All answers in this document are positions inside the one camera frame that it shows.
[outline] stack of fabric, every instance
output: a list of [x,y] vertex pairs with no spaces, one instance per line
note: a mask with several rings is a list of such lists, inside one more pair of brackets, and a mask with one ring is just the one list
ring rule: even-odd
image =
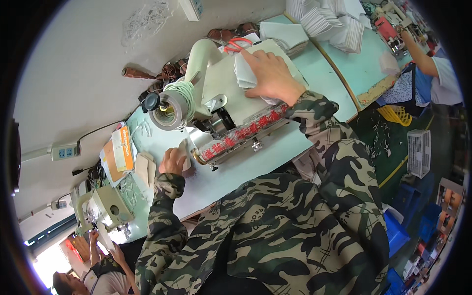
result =
[[350,16],[340,17],[345,25],[343,31],[329,39],[329,43],[346,53],[361,53],[364,25]]
[[327,0],[329,9],[338,16],[350,16],[361,22],[366,28],[372,29],[371,20],[365,16],[365,10],[359,0]]
[[303,50],[308,44],[308,36],[299,24],[260,23],[261,40],[273,39],[284,52],[292,57]]
[[[241,53],[235,55],[235,74],[239,87],[241,87],[245,92],[248,89],[255,88],[257,86],[257,78]],[[268,104],[275,105],[280,102],[278,99],[272,99],[268,97],[261,98]]]
[[329,40],[344,26],[330,9],[317,7],[303,16],[301,24],[310,37],[319,41]]
[[400,73],[400,68],[396,58],[389,51],[385,50],[379,58],[380,70],[387,75],[396,76]]
[[315,0],[287,0],[286,11],[297,21],[315,7],[320,7],[320,4]]

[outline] white plastic basket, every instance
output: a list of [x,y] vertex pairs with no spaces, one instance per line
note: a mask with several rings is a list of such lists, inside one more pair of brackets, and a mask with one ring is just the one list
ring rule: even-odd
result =
[[408,171],[423,178],[431,165],[431,131],[408,131]]

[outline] electrical outlet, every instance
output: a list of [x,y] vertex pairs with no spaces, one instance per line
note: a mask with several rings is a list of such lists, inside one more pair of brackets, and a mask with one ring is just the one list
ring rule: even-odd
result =
[[200,15],[202,15],[203,12],[201,0],[179,0],[179,2],[189,21],[194,22],[200,20]]
[[200,16],[202,15],[202,13],[203,13],[203,5],[200,4],[200,5],[197,7],[197,12],[198,12],[198,14],[199,14]]
[[59,204],[57,201],[51,203],[51,209],[53,210],[59,210],[64,208],[67,208],[67,201],[59,201]]
[[77,151],[77,144],[66,144],[53,146],[51,148],[51,158],[53,161],[69,159],[80,156],[80,147]]

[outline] orange label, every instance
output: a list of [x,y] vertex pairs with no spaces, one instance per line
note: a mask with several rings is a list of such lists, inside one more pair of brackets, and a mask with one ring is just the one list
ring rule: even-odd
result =
[[133,155],[131,145],[129,142],[129,131],[128,126],[120,129],[121,142],[123,143],[123,154],[125,155],[126,170],[133,169]]

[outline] hand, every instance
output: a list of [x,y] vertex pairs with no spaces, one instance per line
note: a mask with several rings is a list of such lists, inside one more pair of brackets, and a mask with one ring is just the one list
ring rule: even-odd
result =
[[123,251],[121,251],[121,248],[113,242],[115,245],[115,251],[110,250],[111,256],[113,256],[113,259],[119,264],[122,265],[123,263],[126,264],[125,260],[125,255],[123,254]]
[[278,98],[293,106],[306,91],[305,86],[292,77],[282,57],[262,50],[253,54],[243,50],[241,54],[257,78],[257,86],[246,92],[247,97]]
[[170,148],[164,154],[164,159],[159,166],[160,173],[173,173],[182,176],[182,170],[184,167],[184,162],[187,159],[187,156],[179,158],[178,148]]
[[90,245],[97,245],[98,236],[98,231],[95,229],[89,233]]

